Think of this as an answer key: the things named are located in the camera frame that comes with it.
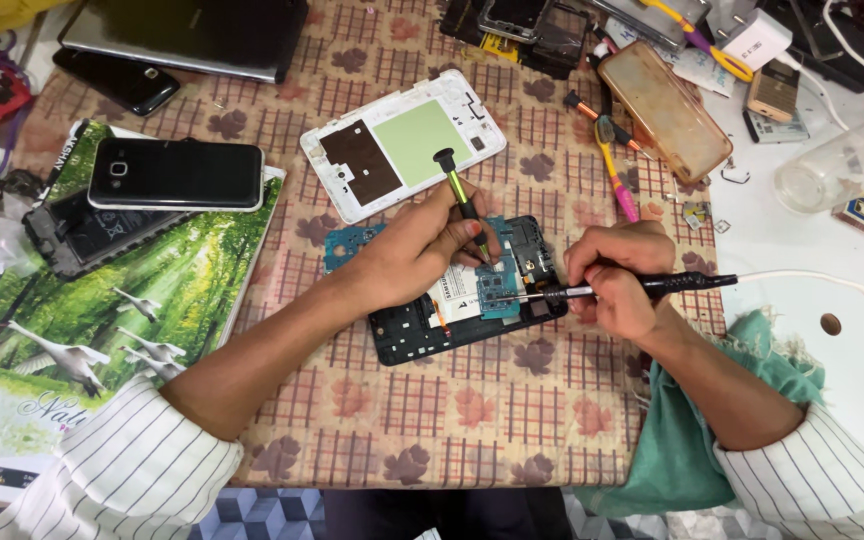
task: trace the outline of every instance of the black screwdriver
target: black screwdriver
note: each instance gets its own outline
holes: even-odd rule
[[[734,286],[738,283],[738,275],[728,274],[726,276],[707,276],[702,272],[681,272],[679,274],[642,274],[635,278],[645,289],[645,295],[653,300],[659,300],[667,294],[683,292],[688,290],[705,290]],[[595,291],[586,282],[575,286],[548,285],[536,293],[520,294],[496,298],[494,302],[506,300],[519,300],[522,298],[543,298],[553,304],[558,304],[570,298],[593,296]]]
[[[462,189],[462,180],[455,172],[455,159],[452,155],[455,151],[451,148],[442,148],[435,155],[432,155],[432,161],[441,167],[441,172],[445,173],[445,178],[452,185],[452,192],[455,193],[455,198],[459,201],[459,212],[465,219],[479,219],[479,213],[475,211],[475,204],[466,196],[466,191]],[[489,256],[489,239],[486,237],[486,231],[482,230],[472,239],[479,250],[482,251],[482,258],[486,263],[492,265],[492,258]]]

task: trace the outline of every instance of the tiled floor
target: tiled floor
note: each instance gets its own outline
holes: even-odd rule
[[[779,530],[724,506],[661,516],[589,516],[562,490],[575,538],[583,540],[782,540]],[[326,540],[325,500],[315,489],[222,489],[193,540]],[[415,540],[441,540],[433,529]]]

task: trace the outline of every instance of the forest illustration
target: forest illustration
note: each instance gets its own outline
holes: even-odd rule
[[[48,200],[89,185],[99,141],[87,122]],[[94,410],[133,375],[159,385],[214,350],[263,238],[282,180],[255,212],[204,212],[74,281],[44,261],[0,279],[0,391],[51,391]]]

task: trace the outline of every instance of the toothbrush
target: toothbrush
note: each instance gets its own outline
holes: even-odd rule
[[[728,73],[731,73],[738,79],[745,81],[746,83],[750,83],[752,81],[752,69],[749,69],[749,66],[746,65],[742,60],[735,58],[731,55],[723,53],[713,46],[712,43],[709,43],[704,37],[702,37],[702,33],[699,33],[698,30],[695,29],[694,26],[690,24],[685,17],[683,17],[679,12],[672,7],[666,6],[666,4],[662,0],[638,0],[642,4],[650,8],[658,8],[662,11],[666,16],[672,18],[672,20],[678,23],[678,26],[681,27],[681,30],[685,32],[685,38],[690,41],[696,47],[705,51],[709,56],[713,57],[715,62],[719,63],[722,68],[726,68]]]
[[[629,218],[631,223],[635,223],[639,221],[639,209],[636,207],[636,200],[632,198],[632,193],[622,185],[622,180],[618,178],[616,173],[616,165],[612,161],[609,145],[615,140],[616,131],[613,129],[612,121],[605,114],[600,115],[599,119],[595,121],[595,142],[599,143],[599,148],[602,149],[608,179],[612,183],[612,188],[615,189],[615,198],[618,199],[618,204],[625,212],[625,216]]]

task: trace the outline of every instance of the tablecloth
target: tablecloth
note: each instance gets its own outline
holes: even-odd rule
[[[619,214],[589,121],[562,104],[571,89],[597,108],[597,77],[583,61],[568,81],[551,80],[442,35],[437,19],[444,8],[421,0],[315,0],[285,83],[170,70],[181,90],[145,118],[56,70],[22,129],[12,166],[47,175],[81,117],[161,139],[261,147],[267,163],[288,177],[238,315],[241,333],[322,276],[325,236],[343,226],[300,135],[454,68],[509,141],[462,176],[485,191],[490,215],[534,215],[564,275],[570,243],[585,227],[616,223]],[[620,106],[618,113],[627,123]],[[709,200],[706,187],[680,185],[666,166],[624,147],[612,152],[638,186],[642,217],[660,221],[676,241],[676,270],[715,273],[712,219],[693,230],[682,217],[685,202]],[[717,291],[679,294],[673,302],[706,332],[725,333]],[[231,483],[621,485],[641,431],[643,360],[631,344],[568,315],[389,368],[378,363],[366,322],[357,321],[270,388],[274,398],[240,438],[246,459]]]

